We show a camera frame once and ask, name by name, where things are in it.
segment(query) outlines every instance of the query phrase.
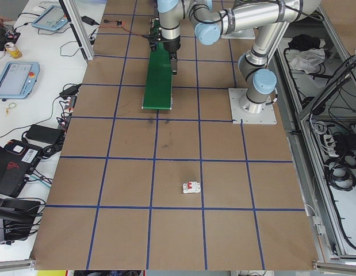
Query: cable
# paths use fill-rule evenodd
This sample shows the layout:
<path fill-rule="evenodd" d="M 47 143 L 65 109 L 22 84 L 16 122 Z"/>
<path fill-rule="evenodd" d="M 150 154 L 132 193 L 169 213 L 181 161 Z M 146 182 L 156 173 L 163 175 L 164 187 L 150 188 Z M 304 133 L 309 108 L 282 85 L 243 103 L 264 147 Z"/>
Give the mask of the cable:
<path fill-rule="evenodd" d="M 334 207 L 334 210 L 335 210 L 335 213 L 336 213 L 336 216 L 338 218 L 338 223 L 339 223 L 339 227 L 340 227 L 340 230 L 341 230 L 341 233 L 346 241 L 346 243 L 351 247 L 353 248 L 354 250 L 356 250 L 356 246 L 350 241 L 349 237 L 346 235 L 346 232 L 345 232 L 345 229 L 344 229 L 344 226 L 343 226 L 343 223 L 342 223 L 342 218 L 341 218 L 341 215 L 340 215 L 340 212 L 339 212 L 339 209 L 338 209 L 338 206 L 336 205 L 336 201 L 335 201 L 335 198 L 334 198 L 334 194 L 331 190 L 331 186 L 328 186 L 328 191 L 330 193 L 330 196 L 331 196 L 331 202 L 332 202 L 332 205 Z"/>
<path fill-rule="evenodd" d="M 225 11 L 224 16 L 222 16 L 221 13 L 218 11 L 218 13 L 219 13 L 219 15 L 220 15 L 220 19 L 218 19 L 218 20 L 215 20 L 215 21 L 202 21 L 202 20 L 198 19 L 197 16 L 196 16 L 197 10 L 199 10 L 199 9 L 206 9 L 206 8 L 208 9 L 208 6 L 207 6 L 207 5 L 204 5 L 204 4 L 195 4 L 195 5 L 192 7 L 192 9 L 190 10 L 190 14 L 188 15 L 189 18 L 191 18 L 192 15 L 193 15 L 194 19 L 195 19 L 197 22 L 202 23 L 202 24 L 205 24 L 205 25 L 212 25 L 212 24 L 216 24 L 216 23 L 219 23 L 219 22 L 223 24 L 223 19 L 224 19 L 225 17 L 228 17 L 228 16 L 229 16 L 228 10 L 225 9 L 225 10 L 224 10 L 224 11 Z"/>
<path fill-rule="evenodd" d="M 291 50 L 291 49 L 290 49 L 290 48 L 285 48 L 284 51 L 283 51 L 283 55 L 284 55 L 284 58 L 285 58 L 285 61 L 286 61 L 286 65 L 287 65 L 287 67 L 288 67 L 288 71 L 289 71 L 290 78 L 292 79 L 294 88 L 295 88 L 295 90 L 297 91 L 298 100 L 299 100 L 300 102 L 302 102 L 303 100 L 300 98 L 300 96 L 302 95 L 304 98 L 306 98 L 307 96 L 304 95 L 304 94 L 302 93 L 302 91 L 299 90 L 298 85 L 297 85 L 297 82 L 296 82 L 295 79 L 294 79 L 294 76 L 293 76 L 293 73 L 292 73 L 292 69 L 291 69 L 291 67 L 290 67 L 288 58 L 286 57 L 286 52 L 289 51 L 289 50 Z"/>
<path fill-rule="evenodd" d="M 23 25 L 20 25 L 20 26 L 18 26 L 18 27 L 13 28 L 13 32 L 16 32 L 18 28 L 23 27 L 23 26 L 27 26 L 27 25 L 30 24 L 30 23 L 32 23 L 32 21 L 26 22 L 26 23 L 24 23 Z"/>
<path fill-rule="evenodd" d="M 274 4 L 278 4 L 280 5 L 281 4 L 281 1 L 280 0 L 252 0 L 252 1 L 245 1 L 245 4 L 247 3 L 251 3 L 251 4 L 256 4 L 256 3 L 274 3 Z M 313 20 L 316 20 L 316 21 L 320 21 L 320 22 L 323 22 L 324 21 L 324 17 L 319 13 L 318 15 L 321 17 L 321 19 L 317 18 L 317 17 L 314 17 L 308 13 L 304 13 L 303 11 L 301 10 L 298 10 L 298 9 L 295 9 L 293 7 L 290 7 L 288 5 L 285 5 L 285 7 L 289 10 L 292 10 L 296 13 L 298 13 L 299 15 L 303 15 L 303 16 L 306 16 L 306 17 L 309 17 Z"/>
<path fill-rule="evenodd" d="M 74 43 L 74 42 L 76 42 L 75 40 L 74 41 L 68 41 L 68 42 L 66 42 L 65 44 L 63 44 L 62 46 L 60 46 L 60 56 L 66 56 L 66 57 L 72 57 L 72 56 L 75 56 L 75 54 L 79 51 L 79 49 L 80 48 L 78 48 L 73 54 L 71 54 L 71 55 L 63 55 L 62 54 L 62 49 L 63 49 L 63 47 L 65 46 L 65 45 L 68 45 L 69 43 Z"/>
<path fill-rule="evenodd" d="M 39 14 L 36 13 L 20 13 L 17 18 L 19 18 L 19 16 L 21 16 L 22 14 L 31 14 L 33 16 L 40 16 Z"/>
<path fill-rule="evenodd" d="M 33 180 L 28 180 L 27 182 L 36 182 L 36 181 L 38 181 L 38 182 L 40 182 L 41 184 L 43 184 L 44 186 L 46 186 L 47 188 L 51 188 L 51 186 L 49 186 L 48 184 L 46 184 L 46 182 L 44 182 L 44 181 L 42 181 L 40 178 L 36 178 L 36 177 L 34 177 L 34 176 L 32 176 L 32 175 L 30 175 L 29 177 L 31 177 Z"/>
<path fill-rule="evenodd" d="M 71 27 L 66 28 L 64 31 L 62 32 L 55 32 L 55 33 L 40 33 L 40 29 L 37 30 L 37 34 L 40 36 L 53 36 L 57 33 L 65 33 L 67 30 L 69 30 Z"/>
<path fill-rule="evenodd" d="M 3 50 L 3 55 L 0 57 L 0 60 L 5 56 L 5 53 L 6 53 L 6 51 L 5 50 Z"/>
<path fill-rule="evenodd" d="M 31 125 L 37 125 L 37 124 L 40 124 L 40 123 L 42 123 L 42 122 L 46 122 L 46 121 L 50 120 L 50 119 L 52 118 L 52 116 L 53 116 L 53 111 L 54 111 L 54 106 L 53 106 L 53 104 L 55 103 L 56 99 L 58 99 L 58 98 L 60 98 L 60 96 L 56 97 L 56 98 L 52 101 L 52 109 L 51 109 L 51 115 L 50 115 L 50 117 L 48 117 L 48 118 L 45 119 L 45 120 L 39 121 L 39 122 L 37 122 L 37 123 L 35 123 L 35 124 L 30 124 L 30 125 L 26 125 L 26 126 L 21 126 L 21 127 L 19 127 L 19 128 L 13 128 L 12 130 L 8 131 L 6 134 L 0 136 L 0 138 L 5 137 L 5 136 L 7 136 L 8 134 L 10 134 L 10 133 L 12 133 L 13 131 L 16 131 L 16 130 L 18 130 L 18 129 L 29 128 Z"/>

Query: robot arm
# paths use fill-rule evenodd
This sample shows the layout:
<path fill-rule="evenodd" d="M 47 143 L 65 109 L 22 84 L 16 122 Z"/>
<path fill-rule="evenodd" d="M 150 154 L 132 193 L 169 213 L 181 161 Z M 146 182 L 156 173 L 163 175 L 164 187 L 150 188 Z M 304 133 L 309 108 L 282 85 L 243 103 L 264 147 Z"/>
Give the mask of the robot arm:
<path fill-rule="evenodd" d="M 261 27 L 252 46 L 239 58 L 239 70 L 248 84 L 245 109 L 259 113 L 276 85 L 275 75 L 264 69 L 290 22 L 303 19 L 321 0 L 235 0 L 231 9 L 212 11 L 212 0 L 158 0 L 164 48 L 177 73 L 180 20 L 188 18 L 203 45 L 212 45 L 222 34 Z"/>

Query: blue tape grid line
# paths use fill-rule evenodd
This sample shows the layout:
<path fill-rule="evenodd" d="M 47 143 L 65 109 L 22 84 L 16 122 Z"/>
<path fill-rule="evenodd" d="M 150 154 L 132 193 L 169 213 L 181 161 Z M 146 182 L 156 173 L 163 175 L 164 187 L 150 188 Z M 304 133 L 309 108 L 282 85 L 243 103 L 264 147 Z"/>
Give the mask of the blue tape grid line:
<path fill-rule="evenodd" d="M 224 160 L 224 159 L 183 159 L 183 158 L 146 158 L 146 157 L 104 157 L 104 156 L 61 156 L 62 159 L 114 159 L 114 160 L 149 160 L 149 161 L 182 161 L 182 162 L 230 162 L 230 163 L 287 163 L 292 164 L 293 161 L 288 160 Z"/>
<path fill-rule="evenodd" d="M 240 122 L 240 128 L 241 128 L 241 130 L 242 130 L 242 139 L 243 139 L 244 155 L 245 155 L 245 157 L 246 157 L 246 166 L 247 166 L 248 182 L 249 182 L 249 188 L 250 188 L 250 192 L 251 192 L 253 215 L 254 215 L 254 223 L 255 223 L 256 233 L 257 233 L 259 255 L 260 255 L 260 257 L 261 257 L 262 270 L 266 270 L 265 260 L 263 259 L 263 252 L 262 252 L 262 245 L 261 245 L 261 237 L 260 237 L 260 235 L 259 235 L 259 228 L 258 228 L 258 220 L 257 220 L 257 214 L 256 214 L 256 207 L 255 207 L 255 203 L 254 203 L 254 195 L 253 195 L 253 188 L 252 188 L 252 181 L 251 181 L 251 172 L 250 172 L 249 162 L 248 162 L 247 146 L 246 146 L 246 135 L 244 134 L 243 120 Z"/>
<path fill-rule="evenodd" d="M 134 7 L 134 12 L 133 12 L 133 13 L 136 12 L 136 8 L 137 8 L 137 0 L 136 0 L 136 3 L 135 3 L 135 7 Z M 134 22 L 134 15 L 133 15 L 133 17 L 132 17 L 131 28 L 133 27 L 133 22 Z M 130 43 L 130 41 L 131 41 L 131 34 L 129 34 L 127 49 L 125 50 L 124 64 L 123 64 L 123 70 L 122 70 L 121 76 L 120 76 L 120 83 L 123 82 L 124 71 L 125 71 L 125 65 L 126 65 L 126 63 L 127 63 L 127 55 L 128 55 L 128 50 L 129 50 L 129 43 Z M 92 236 L 91 236 L 91 242 L 90 242 L 90 249 L 89 249 L 89 254 L 88 254 L 88 258 L 87 258 L 86 270 L 88 270 L 89 267 L 90 267 L 90 261 L 91 261 L 92 249 L 93 249 L 93 242 L 94 242 L 94 237 L 95 237 L 95 232 L 96 232 L 96 227 L 97 227 L 99 206 L 100 206 L 100 204 L 101 204 L 102 189 L 104 188 L 104 181 L 105 181 L 106 169 L 107 169 L 108 160 L 109 160 L 108 157 L 109 157 L 109 154 L 110 154 L 110 148 L 111 148 L 111 144 L 112 144 L 112 138 L 113 138 L 113 132 L 114 132 L 114 126 L 115 126 L 115 120 L 116 120 L 115 118 L 116 118 L 116 113 L 117 113 L 117 108 L 118 108 L 118 103 L 119 103 L 120 90 L 121 90 L 121 86 L 119 86 L 118 97 L 117 97 L 117 101 L 116 101 L 116 104 L 115 104 L 113 124 L 112 124 L 112 128 L 111 128 L 111 131 L 110 131 L 110 138 L 109 138 L 109 144 L 108 144 L 108 151 L 107 151 L 107 154 L 106 154 L 105 166 L 104 166 L 104 171 L 103 171 L 102 181 L 101 181 L 101 187 L 100 187 L 99 195 L 98 195 L 97 208 L 96 208 L 95 220 L 94 220 L 94 225 L 93 225 L 93 230 L 92 230 Z"/>
<path fill-rule="evenodd" d="M 112 59 L 123 59 L 122 56 L 110 56 L 110 55 L 98 55 L 95 54 L 95 56 L 99 56 L 101 58 L 112 58 Z M 141 60 L 149 60 L 148 57 L 137 57 L 137 56 L 128 56 L 126 59 L 141 59 Z M 182 62 L 218 62 L 218 63 L 236 63 L 232 60 L 215 60 L 215 59 L 179 59 L 179 61 Z"/>
<path fill-rule="evenodd" d="M 158 119 L 158 118 L 159 118 L 159 111 L 157 110 L 156 119 Z M 146 270 L 148 270 L 150 268 L 152 204 L 153 204 L 153 200 L 154 200 L 154 182 L 155 182 L 155 168 L 156 168 L 156 152 L 157 152 L 158 132 L 159 132 L 159 121 L 157 120 L 156 121 L 155 144 L 154 144 L 154 160 L 152 161 L 150 211 L 149 211 L 149 214 L 148 214 Z"/>
<path fill-rule="evenodd" d="M 145 85 L 121 85 L 116 83 L 83 83 L 84 86 L 121 86 L 121 87 L 145 87 Z M 182 89 L 196 89 L 196 86 L 173 86 L 173 88 L 182 88 Z M 228 90 L 227 87 L 198 87 L 199 89 L 214 89 L 214 90 Z"/>
<path fill-rule="evenodd" d="M 206 221 L 205 221 L 205 197 L 204 197 L 204 179 L 202 165 L 202 135 L 201 135 L 201 108 L 200 108 L 200 81 L 198 80 L 198 61 L 197 61 L 197 39 L 194 39 L 194 51 L 196 54 L 196 82 L 197 82 L 197 108 L 198 108 L 198 141 L 200 147 L 200 177 L 201 177 L 201 202 L 202 202 L 202 237 L 203 237 L 203 252 L 205 270 L 208 269 L 207 264 L 207 243 L 206 243 Z"/>
<path fill-rule="evenodd" d="M 205 211 L 256 211 L 256 212 L 304 212 L 303 208 L 230 208 L 230 207 L 168 207 L 168 206 L 115 206 L 115 205 L 62 205 L 46 204 L 49 208 L 80 209 L 141 209 L 141 210 L 205 210 Z"/>

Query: wire bundle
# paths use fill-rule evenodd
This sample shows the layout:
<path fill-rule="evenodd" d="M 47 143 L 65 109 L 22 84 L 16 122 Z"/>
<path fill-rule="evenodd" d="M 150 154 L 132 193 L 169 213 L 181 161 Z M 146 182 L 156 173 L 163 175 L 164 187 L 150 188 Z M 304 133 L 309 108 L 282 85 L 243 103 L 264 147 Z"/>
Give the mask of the wire bundle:
<path fill-rule="evenodd" d="M 342 93 L 348 94 L 349 96 L 353 97 L 356 99 L 356 96 L 352 95 L 349 93 L 345 88 L 345 84 L 349 83 L 349 81 L 352 80 L 351 74 L 352 70 L 356 68 L 356 55 L 350 56 L 348 59 L 346 59 L 333 73 L 331 78 L 328 80 L 326 83 L 326 88 L 321 92 L 317 97 L 316 100 L 314 101 L 311 111 L 309 112 L 309 117 L 308 121 L 310 124 L 310 131 L 311 131 L 311 136 L 317 140 L 317 135 L 319 135 L 316 131 L 315 128 L 313 127 L 314 121 L 312 119 L 313 115 L 319 110 L 330 98 L 337 93 L 337 96 L 332 100 L 330 106 L 328 107 L 328 115 L 330 119 L 328 121 L 332 122 L 335 124 L 337 127 L 342 129 L 344 133 L 352 134 L 355 135 L 352 126 L 355 124 L 355 122 L 352 123 L 346 123 L 342 121 L 340 118 L 338 118 L 335 114 L 332 113 L 332 109 L 347 109 L 352 111 L 353 113 L 356 114 L 356 110 L 350 106 L 350 104 L 346 101 L 345 97 L 342 95 Z M 334 103 L 338 98 L 341 98 L 342 101 L 344 102 L 345 106 L 334 106 Z M 351 191 L 355 186 L 356 186 L 356 177 L 352 172 L 352 168 L 356 166 L 356 157 L 354 158 L 355 164 L 349 164 L 345 161 L 345 157 L 351 156 L 348 149 L 344 149 L 344 153 L 342 156 L 336 159 L 328 159 L 327 161 L 324 162 L 325 164 L 325 170 L 324 170 L 324 176 L 325 180 L 327 181 L 327 187 L 328 191 L 331 197 L 332 205 L 334 207 L 336 216 L 338 218 L 338 223 L 340 230 L 342 232 L 342 235 L 346 241 L 346 243 L 356 250 L 356 245 L 351 242 L 351 238 L 347 235 L 344 226 L 343 226 L 343 218 L 340 215 L 340 211 L 338 209 L 338 206 L 336 205 L 336 201 L 334 198 L 334 194 L 331 188 L 334 188 L 336 190 L 341 190 L 341 191 Z M 335 170 L 342 170 L 344 171 L 344 174 L 341 176 L 336 176 L 334 174 Z M 338 182 L 341 181 L 351 181 L 349 186 L 343 187 L 338 184 Z"/>
<path fill-rule="evenodd" d="M 16 200 L 35 200 L 35 201 L 40 201 L 40 204 L 37 204 L 36 206 L 33 206 L 27 210 L 23 210 L 21 212 L 18 211 L 13 211 L 14 213 L 17 214 L 23 214 L 23 215 L 28 215 L 34 217 L 35 221 L 38 217 L 41 217 L 43 215 L 43 210 L 45 208 L 46 202 L 42 198 L 37 198 L 37 197 L 31 197 L 31 198 L 0 198 L 0 201 L 16 201 Z M 39 208 L 36 214 L 33 214 L 33 210 Z M 39 226 L 41 222 L 41 219 L 37 220 L 36 222 L 33 222 L 33 224 L 23 224 L 23 223 L 17 223 L 15 221 L 9 221 L 9 220 L 4 220 L 4 226 L 0 227 L 0 229 L 3 229 L 5 231 L 5 235 L 9 237 L 10 239 L 7 239 L 8 242 L 13 242 L 15 240 L 25 240 L 28 237 L 34 235 L 37 233 L 38 229 L 32 229 L 33 227 Z"/>

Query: black cable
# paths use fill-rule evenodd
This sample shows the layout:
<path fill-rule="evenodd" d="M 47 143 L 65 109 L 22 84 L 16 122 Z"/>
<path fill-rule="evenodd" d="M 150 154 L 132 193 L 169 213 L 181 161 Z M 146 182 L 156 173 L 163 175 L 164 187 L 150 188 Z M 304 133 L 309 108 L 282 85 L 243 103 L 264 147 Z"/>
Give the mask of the black cable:
<path fill-rule="evenodd" d="M 191 11 L 193 12 L 194 19 L 199 23 L 202 23 L 202 24 L 205 24 L 205 25 L 212 25 L 212 24 L 216 24 L 216 23 L 219 23 L 219 22 L 223 23 L 223 19 L 225 18 L 225 16 L 229 16 L 229 12 L 227 10 L 224 10 L 225 14 L 224 14 L 224 16 L 220 16 L 220 19 L 215 20 L 215 21 L 209 21 L 209 22 L 202 21 L 202 20 L 198 19 L 197 16 L 196 16 L 197 6 L 200 6 L 200 5 L 202 5 L 202 4 L 196 4 L 191 9 Z"/>
<path fill-rule="evenodd" d="M 27 26 L 27 25 L 30 24 L 30 23 L 32 23 L 32 21 L 26 22 L 26 23 L 24 23 L 23 25 L 20 25 L 20 26 L 18 26 L 18 27 L 13 28 L 13 32 L 16 32 L 18 28 L 23 27 L 23 26 Z"/>
<path fill-rule="evenodd" d="M 276 0 L 252 0 L 252 1 L 246 1 L 245 3 L 253 3 L 253 4 L 256 4 L 256 3 L 274 3 L 274 4 L 278 4 L 278 5 L 281 4 L 281 3 L 280 3 L 280 0 L 278 0 L 278 1 L 276 1 Z M 321 19 L 319 19 L 319 18 L 317 18 L 317 17 L 311 16 L 311 15 L 308 14 L 308 13 L 304 13 L 303 11 L 298 10 L 298 9 L 295 9 L 295 8 L 290 7 L 290 6 L 288 6 L 288 5 L 285 5 L 285 7 L 286 7 L 287 9 L 289 9 L 289 10 L 292 10 L 292 11 L 294 11 L 294 12 L 296 12 L 296 13 L 298 13 L 298 14 L 301 14 L 301 15 L 303 15 L 303 16 L 309 17 L 309 18 L 311 18 L 311 19 L 313 19 L 313 20 L 320 21 L 320 22 L 323 22 L 323 21 L 324 21 L 324 17 L 323 17 L 321 14 L 319 14 L 319 16 L 321 17 Z"/>
<path fill-rule="evenodd" d="M 354 250 L 356 250 L 356 246 L 350 241 L 348 235 L 346 234 L 345 232 L 345 229 L 344 229 L 344 226 L 343 226 L 343 222 L 342 222 L 342 218 L 341 218 L 341 215 L 340 215 L 340 212 L 339 212 L 339 209 L 338 209 L 338 206 L 336 205 L 336 201 L 335 201 L 335 198 L 334 198 L 334 194 L 331 190 L 331 186 L 328 185 L 328 191 L 329 191 L 329 194 L 331 196 L 331 202 L 332 202 L 332 205 L 334 207 L 334 210 L 335 210 L 335 213 L 336 213 L 336 216 L 338 218 L 338 223 L 339 223 L 339 227 L 340 227 L 340 230 L 341 230 L 341 233 L 346 241 L 346 243 L 351 247 L 353 248 Z"/>
<path fill-rule="evenodd" d="M 33 16 L 40 16 L 40 14 L 36 14 L 36 13 L 20 13 L 17 18 L 19 18 L 19 16 L 21 16 L 22 14 L 31 14 Z"/>
<path fill-rule="evenodd" d="M 53 36 L 57 33 L 65 33 L 67 30 L 69 30 L 71 27 L 66 28 L 64 31 L 62 32 L 55 32 L 55 33 L 40 33 L 40 29 L 37 30 L 37 34 L 40 36 Z"/>
<path fill-rule="evenodd" d="M 302 93 L 302 91 L 299 90 L 298 85 L 297 85 L 297 82 L 296 82 L 295 79 L 294 79 L 294 76 L 293 76 L 293 73 L 292 73 L 292 69 L 291 69 L 291 67 L 290 67 L 290 65 L 289 65 L 288 58 L 286 57 L 286 52 L 289 51 L 289 50 L 290 50 L 290 48 L 285 48 L 284 51 L 283 51 L 283 55 L 284 55 L 284 58 L 285 58 L 285 61 L 286 61 L 286 65 L 287 65 L 287 67 L 288 67 L 288 71 L 289 71 L 290 78 L 292 79 L 292 82 L 293 82 L 293 84 L 294 84 L 294 88 L 295 88 L 295 90 L 297 91 L 298 100 L 299 100 L 300 102 L 302 102 L 303 100 L 300 98 L 300 95 L 302 95 L 304 98 L 306 98 L 307 96 L 304 95 L 304 94 Z"/>
<path fill-rule="evenodd" d="M 12 133 L 13 131 L 16 131 L 16 130 L 18 130 L 18 129 L 29 128 L 29 127 L 32 126 L 32 125 L 37 125 L 37 124 L 40 124 L 40 123 L 42 123 L 42 122 L 46 122 L 46 121 L 50 120 L 50 119 L 52 118 L 52 116 L 53 116 L 53 110 L 54 110 L 53 104 L 55 103 L 56 99 L 58 99 L 58 98 L 60 98 L 60 96 L 56 97 L 56 98 L 53 99 L 53 101 L 52 101 L 52 109 L 51 109 L 51 115 L 50 115 L 50 117 L 48 117 L 48 118 L 45 119 L 45 120 L 39 121 L 39 122 L 37 122 L 37 123 L 35 123 L 35 124 L 30 124 L 30 125 L 26 125 L 26 126 L 21 126 L 21 127 L 19 127 L 19 128 L 13 128 L 12 130 L 8 131 L 6 134 L 0 136 L 0 138 L 5 137 L 5 136 L 7 136 L 8 134 L 10 134 L 10 133 Z"/>
<path fill-rule="evenodd" d="M 329 168 L 331 163 L 335 163 L 332 168 Z M 356 177 L 348 168 L 348 165 L 343 162 L 342 158 L 329 158 L 325 162 L 325 178 L 327 183 L 336 190 L 339 191 L 352 191 L 353 188 L 356 186 Z M 337 176 L 334 174 L 335 170 L 343 170 L 344 175 Z M 344 182 L 348 179 L 351 179 L 351 184 L 348 187 L 341 187 L 337 184 L 337 182 Z"/>

